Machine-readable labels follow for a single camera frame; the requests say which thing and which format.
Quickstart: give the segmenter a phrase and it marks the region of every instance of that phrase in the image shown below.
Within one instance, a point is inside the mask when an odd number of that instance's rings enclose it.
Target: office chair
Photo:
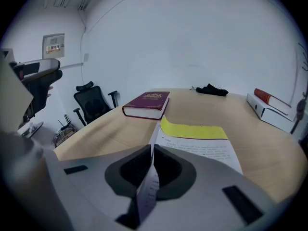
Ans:
[[[88,124],[112,110],[103,99],[101,88],[99,86],[93,87],[93,85],[93,82],[90,81],[86,85],[80,87],[77,86],[76,90],[78,92],[74,94],[74,98],[80,105],[84,114],[85,121]],[[117,107],[115,99],[116,94],[117,91],[113,91],[108,94],[111,95],[115,108]],[[86,126],[86,123],[83,120],[79,110],[80,108],[77,108],[74,110],[74,112],[77,113],[77,116],[79,117],[82,124]]]

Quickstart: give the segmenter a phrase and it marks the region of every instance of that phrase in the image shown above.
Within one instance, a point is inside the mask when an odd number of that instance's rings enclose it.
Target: maroon book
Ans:
[[[169,91],[148,91],[122,107],[126,116],[161,119],[169,101]]]

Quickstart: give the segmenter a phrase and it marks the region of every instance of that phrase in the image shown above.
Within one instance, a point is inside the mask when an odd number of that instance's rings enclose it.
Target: mesh backrest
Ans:
[[[74,94],[74,98],[80,105],[87,123],[110,111],[103,99],[101,88],[98,86],[77,92]]]

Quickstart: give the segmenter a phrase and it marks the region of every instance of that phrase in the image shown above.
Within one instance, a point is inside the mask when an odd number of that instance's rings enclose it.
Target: chair headrest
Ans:
[[[90,89],[93,86],[94,86],[93,82],[90,81],[88,84],[85,84],[83,86],[79,86],[79,87],[77,86],[76,91],[83,91],[83,90],[86,90],[86,89]]]

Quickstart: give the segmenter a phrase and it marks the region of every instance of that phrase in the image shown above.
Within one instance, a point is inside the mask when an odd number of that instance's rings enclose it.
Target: tabletop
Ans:
[[[259,120],[245,96],[229,93],[220,97],[187,89],[154,90],[170,91],[165,114],[171,123],[222,127],[243,175],[275,202],[299,188],[308,169],[304,152],[291,134]],[[126,117],[120,106],[85,126],[54,151],[59,160],[69,160],[142,147],[148,144],[156,123]]]

